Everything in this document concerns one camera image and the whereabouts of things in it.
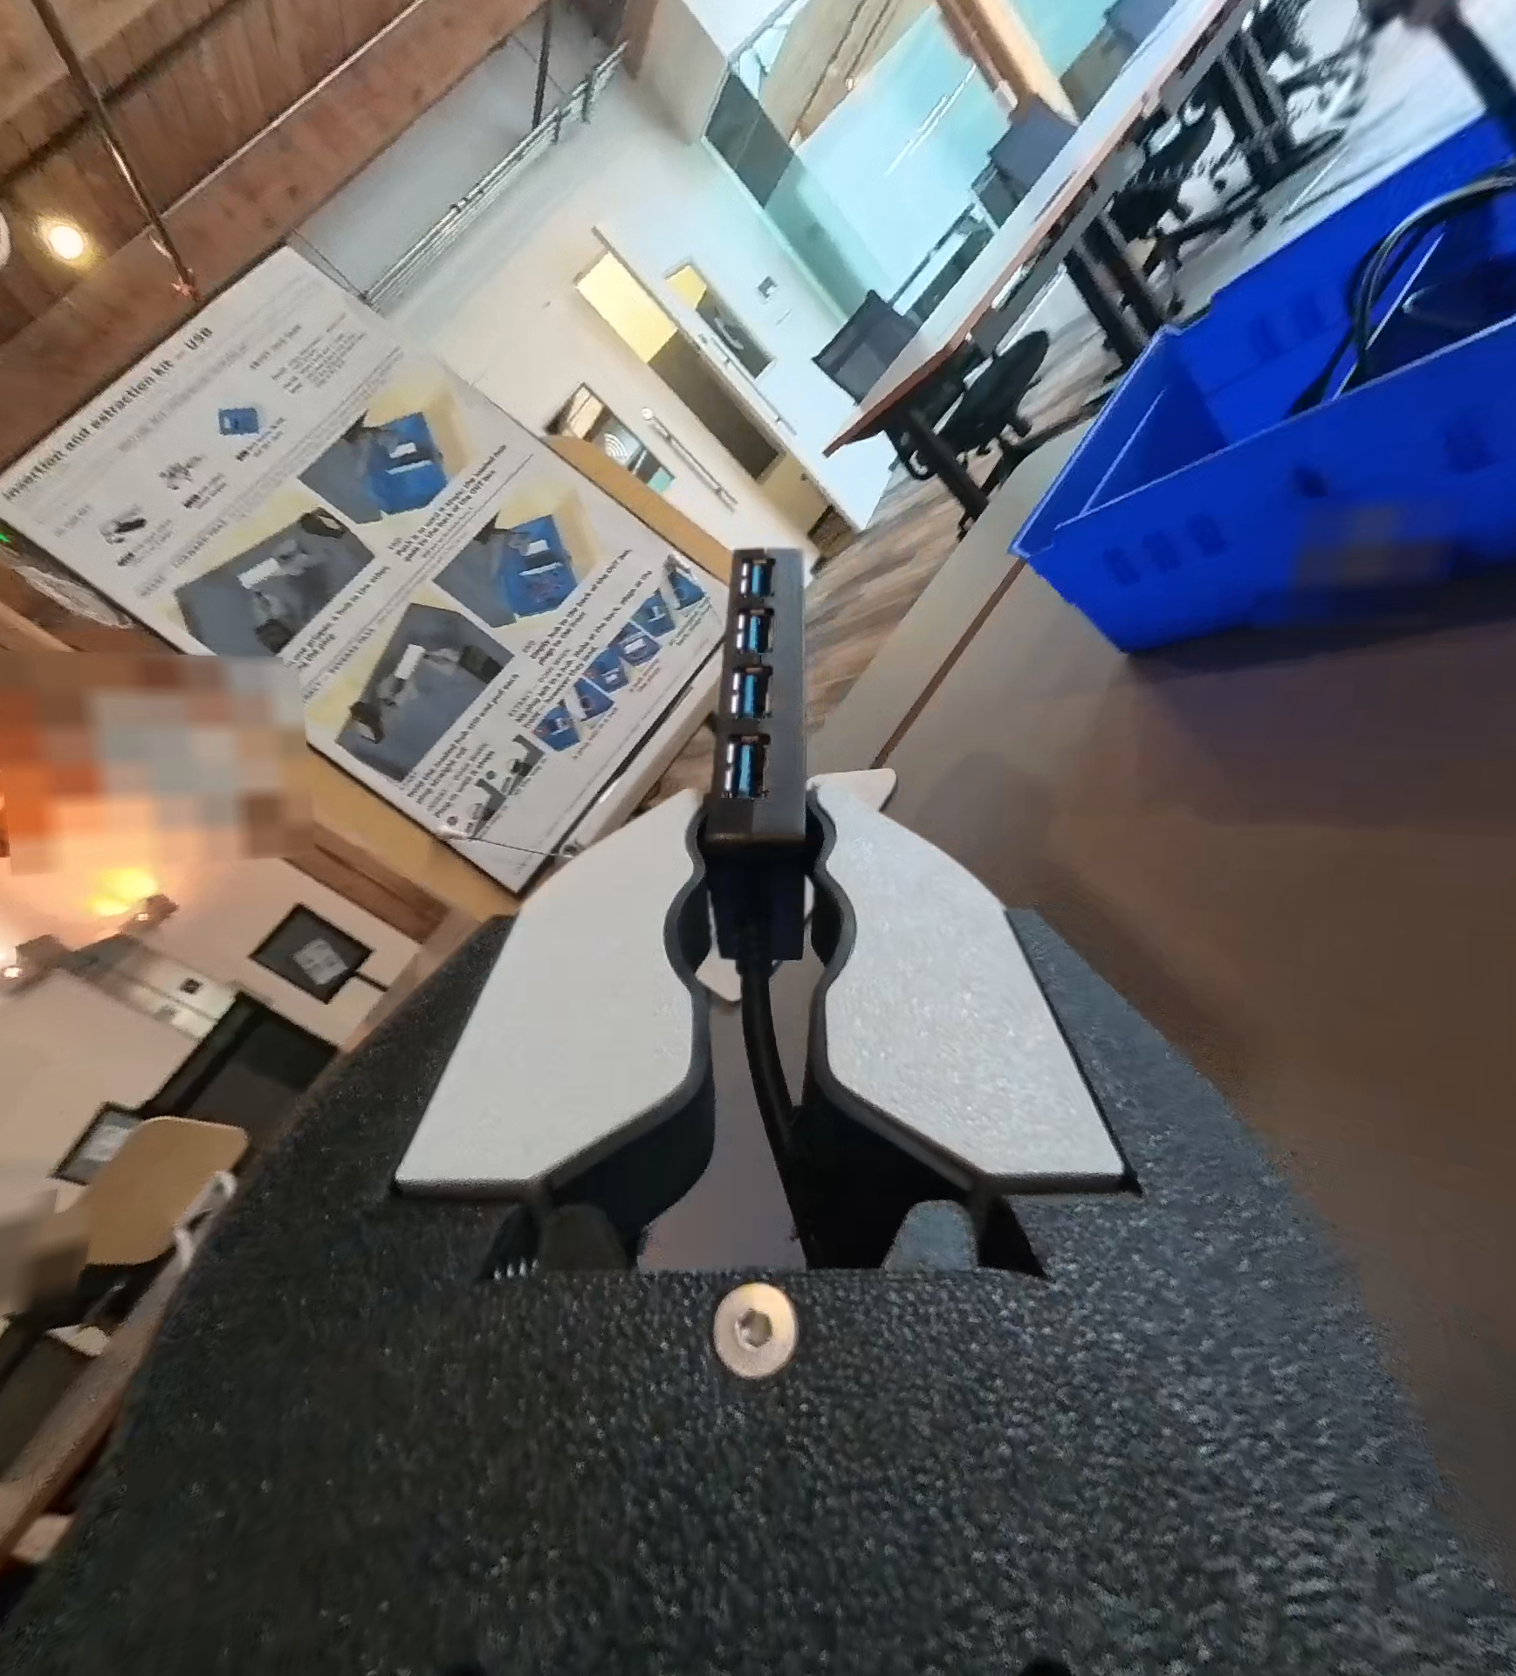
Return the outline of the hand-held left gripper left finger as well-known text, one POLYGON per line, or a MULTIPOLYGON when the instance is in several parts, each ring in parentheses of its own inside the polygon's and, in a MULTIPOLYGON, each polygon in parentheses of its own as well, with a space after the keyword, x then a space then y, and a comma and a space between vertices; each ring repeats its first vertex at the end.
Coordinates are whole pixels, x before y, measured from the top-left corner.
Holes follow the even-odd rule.
POLYGON ((702 796, 578 853, 515 916, 393 1173, 410 1199, 599 1214, 634 1258, 713 1151, 702 796))

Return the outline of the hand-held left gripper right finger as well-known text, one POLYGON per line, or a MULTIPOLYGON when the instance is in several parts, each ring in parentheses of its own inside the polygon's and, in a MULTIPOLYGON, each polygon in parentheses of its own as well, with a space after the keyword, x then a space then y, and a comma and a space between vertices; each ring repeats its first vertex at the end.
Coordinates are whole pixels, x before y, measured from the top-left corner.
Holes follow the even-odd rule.
POLYGON ((808 1262, 881 1264, 911 1210, 944 1205, 974 1260, 1033 1264, 1015 1201, 1124 1194, 1127 1160, 1011 914, 859 776, 819 777, 808 811, 808 1262))

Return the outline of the black USB hub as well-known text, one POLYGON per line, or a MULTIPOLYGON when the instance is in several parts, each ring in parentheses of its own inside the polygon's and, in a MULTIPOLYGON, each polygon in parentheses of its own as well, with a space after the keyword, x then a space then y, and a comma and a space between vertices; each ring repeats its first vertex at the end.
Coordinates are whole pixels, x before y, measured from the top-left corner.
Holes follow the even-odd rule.
POLYGON ((739 975, 769 975, 804 949, 820 842, 808 801, 804 592, 800 552, 734 554, 698 853, 717 953, 739 975))

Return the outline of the blue plastic bin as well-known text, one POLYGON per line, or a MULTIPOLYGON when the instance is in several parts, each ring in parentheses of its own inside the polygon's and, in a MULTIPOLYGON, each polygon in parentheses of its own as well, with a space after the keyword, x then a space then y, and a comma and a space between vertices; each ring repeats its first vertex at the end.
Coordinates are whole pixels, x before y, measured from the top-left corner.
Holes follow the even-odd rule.
POLYGON ((1516 150, 1486 115, 1161 332, 1011 555, 1116 650, 1516 565, 1516 150))

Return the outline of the wooden chair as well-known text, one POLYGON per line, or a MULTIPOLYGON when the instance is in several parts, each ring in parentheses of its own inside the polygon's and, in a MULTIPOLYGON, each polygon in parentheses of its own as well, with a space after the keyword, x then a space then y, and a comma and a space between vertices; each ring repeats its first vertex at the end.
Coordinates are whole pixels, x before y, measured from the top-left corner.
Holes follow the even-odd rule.
POLYGON ((61 1288, 40 1305, 48 1330, 112 1330, 173 1260, 190 1260, 194 1227, 238 1184, 244 1129, 192 1118, 138 1123, 55 1218, 61 1288))

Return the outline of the instruction poster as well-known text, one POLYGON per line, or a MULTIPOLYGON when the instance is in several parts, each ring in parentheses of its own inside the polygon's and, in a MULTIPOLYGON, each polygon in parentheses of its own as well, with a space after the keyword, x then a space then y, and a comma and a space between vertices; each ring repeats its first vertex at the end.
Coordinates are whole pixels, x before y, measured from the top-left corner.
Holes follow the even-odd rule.
POLYGON ((724 583, 279 250, 0 472, 0 522, 523 888, 704 724, 724 583))

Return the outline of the wooden poster backboard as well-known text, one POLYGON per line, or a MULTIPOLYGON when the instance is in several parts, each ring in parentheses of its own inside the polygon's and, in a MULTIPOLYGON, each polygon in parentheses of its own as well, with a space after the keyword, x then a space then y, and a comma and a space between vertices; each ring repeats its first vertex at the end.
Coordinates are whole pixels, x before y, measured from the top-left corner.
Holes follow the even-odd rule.
MULTIPOLYGON (((671 496, 654 492, 628 472, 623 472, 595 444, 567 435, 545 437, 545 446, 578 472, 591 487, 604 492, 658 535, 682 557, 697 563, 721 581, 730 578, 734 548, 774 546, 806 550, 806 539, 776 513, 739 505, 732 513, 711 511, 695 517, 671 496)), ((652 733, 628 755, 621 772, 563 840, 565 853, 589 850, 610 831, 632 820, 661 783, 676 788, 704 790, 708 783, 710 727, 715 702, 717 665, 710 663, 658 722, 652 733)))

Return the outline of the black office chair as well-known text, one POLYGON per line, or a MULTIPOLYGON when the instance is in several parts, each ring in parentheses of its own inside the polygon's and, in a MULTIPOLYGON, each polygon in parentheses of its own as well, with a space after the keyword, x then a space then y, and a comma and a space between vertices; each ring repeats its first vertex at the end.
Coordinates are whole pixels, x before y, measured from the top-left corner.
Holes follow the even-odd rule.
POLYGON ((965 467, 970 456, 996 454, 991 487, 1005 481, 1033 452, 1031 426, 1022 419, 1020 404, 1039 383, 1050 350, 1050 335, 1037 328, 998 352, 963 389, 955 407, 937 428, 937 439, 965 467))
POLYGON ((826 346, 811 357, 813 367, 854 404, 869 398, 891 365, 917 335, 918 322, 869 291, 826 346))
POLYGON ((1114 193, 1105 219, 1129 252, 1140 252, 1140 276, 1181 271, 1181 252, 1246 222, 1249 235, 1268 230, 1266 197, 1246 184, 1225 191, 1229 152, 1214 154, 1218 115, 1203 110, 1174 123, 1174 137, 1150 150, 1114 193))

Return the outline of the long wooden desk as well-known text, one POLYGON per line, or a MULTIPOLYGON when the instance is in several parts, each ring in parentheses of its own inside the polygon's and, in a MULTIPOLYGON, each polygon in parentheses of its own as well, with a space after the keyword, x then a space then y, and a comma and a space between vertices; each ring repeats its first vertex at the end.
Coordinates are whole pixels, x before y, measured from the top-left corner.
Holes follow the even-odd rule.
POLYGON ((922 417, 918 389, 963 343, 976 341, 989 352, 1002 345, 1063 261, 1081 254, 1085 237, 1105 224, 1111 197, 1135 169, 1133 132, 1144 119, 1179 111, 1190 89, 1224 58, 1248 15, 1248 2, 1172 4, 1011 217, 830 437, 822 448, 826 456, 898 426, 968 522, 987 511, 989 494, 922 417))

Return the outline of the black wall frame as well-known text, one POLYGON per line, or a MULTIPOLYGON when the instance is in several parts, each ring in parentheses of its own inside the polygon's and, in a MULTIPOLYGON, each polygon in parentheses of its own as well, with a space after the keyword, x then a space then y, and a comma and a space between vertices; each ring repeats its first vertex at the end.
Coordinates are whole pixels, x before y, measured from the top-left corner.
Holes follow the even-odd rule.
POLYGON ((249 953, 249 962, 303 998, 331 1005, 366 975, 373 949, 316 911, 295 905, 249 953))

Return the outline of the black wall screen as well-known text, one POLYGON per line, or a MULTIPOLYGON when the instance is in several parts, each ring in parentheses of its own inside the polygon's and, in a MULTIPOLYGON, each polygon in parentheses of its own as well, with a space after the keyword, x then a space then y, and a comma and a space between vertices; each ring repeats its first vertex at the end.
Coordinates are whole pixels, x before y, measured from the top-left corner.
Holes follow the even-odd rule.
POLYGON ((704 143, 759 208, 776 198, 796 161, 791 143, 734 69, 710 108, 704 143))

